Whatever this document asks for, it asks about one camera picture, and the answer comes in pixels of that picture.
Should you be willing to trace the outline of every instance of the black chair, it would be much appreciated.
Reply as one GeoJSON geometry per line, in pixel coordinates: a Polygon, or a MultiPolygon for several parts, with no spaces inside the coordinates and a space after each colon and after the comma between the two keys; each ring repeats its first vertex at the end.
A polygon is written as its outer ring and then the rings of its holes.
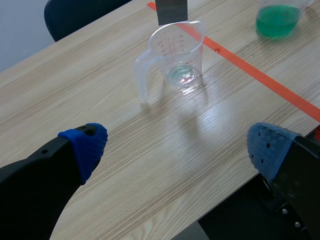
{"type": "Polygon", "coordinates": [[[131,0],[49,0],[44,20],[54,41],[59,41],[131,0]]]}

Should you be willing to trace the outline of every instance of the glass beaker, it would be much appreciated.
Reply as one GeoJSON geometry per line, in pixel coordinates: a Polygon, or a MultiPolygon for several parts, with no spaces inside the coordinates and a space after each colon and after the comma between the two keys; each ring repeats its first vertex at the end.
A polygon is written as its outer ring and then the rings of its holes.
{"type": "Polygon", "coordinates": [[[205,39],[200,21],[164,25],[149,39],[149,49],[135,61],[134,75],[141,100],[147,100],[148,68],[157,64],[164,80],[187,94],[202,84],[202,49],[205,39]]]}
{"type": "Polygon", "coordinates": [[[285,37],[296,27],[309,0],[260,0],[256,28],[266,37],[285,37]]]}

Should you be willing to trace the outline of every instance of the clear plastic measuring cup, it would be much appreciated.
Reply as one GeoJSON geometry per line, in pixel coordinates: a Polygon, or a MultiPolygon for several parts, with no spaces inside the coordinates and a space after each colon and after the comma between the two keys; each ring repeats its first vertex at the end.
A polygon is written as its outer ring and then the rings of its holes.
{"type": "Polygon", "coordinates": [[[135,62],[134,75],[141,100],[147,100],[148,68],[157,64],[167,83],[184,93],[202,84],[202,49],[205,34],[200,21],[176,22],[159,28],[149,39],[149,49],[135,62]]]}
{"type": "Polygon", "coordinates": [[[260,0],[256,16],[257,31],[264,36],[281,38],[296,27],[310,0],[260,0]]]}

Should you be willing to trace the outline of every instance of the wooden table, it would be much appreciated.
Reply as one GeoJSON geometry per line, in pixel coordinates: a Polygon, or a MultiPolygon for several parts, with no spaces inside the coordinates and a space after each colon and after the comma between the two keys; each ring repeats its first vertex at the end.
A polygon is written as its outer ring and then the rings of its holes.
{"type": "MultiPolygon", "coordinates": [[[[206,46],[205,87],[183,96],[152,68],[142,106],[133,65],[158,29],[147,2],[134,0],[0,74],[0,167],[60,131],[89,122],[108,129],[103,159],[53,240],[170,239],[257,173],[246,148],[252,124],[302,134],[319,124],[206,46]]],[[[256,0],[188,8],[209,38],[320,107],[319,1],[280,41],[257,36],[256,0]]]]}

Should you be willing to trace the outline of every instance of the orange tape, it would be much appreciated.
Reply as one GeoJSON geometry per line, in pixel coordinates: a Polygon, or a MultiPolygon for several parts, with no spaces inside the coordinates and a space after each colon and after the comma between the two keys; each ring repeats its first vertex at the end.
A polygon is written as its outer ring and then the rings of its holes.
{"type": "MultiPolygon", "coordinates": [[[[154,2],[147,3],[147,6],[151,9],[157,11],[156,4],[154,2]]],[[[179,26],[185,32],[190,34],[191,36],[197,39],[199,33],[197,33],[192,27],[187,25],[179,26]]],[[[262,71],[258,70],[251,64],[247,63],[242,58],[238,57],[237,55],[233,54],[229,50],[225,49],[220,44],[216,43],[215,41],[211,40],[207,36],[204,38],[204,45],[211,48],[213,51],[224,57],[226,60],[231,62],[232,64],[236,65],[238,68],[249,74],[251,77],[258,80],[260,83],[265,85],[267,88],[278,94],[280,97],[291,103],[292,105],[296,106],[298,109],[312,117],[313,119],[320,122],[320,109],[305,100],[304,98],[300,97],[293,91],[289,90],[285,86],[281,85],[276,80],[272,79],[262,71]]]]}

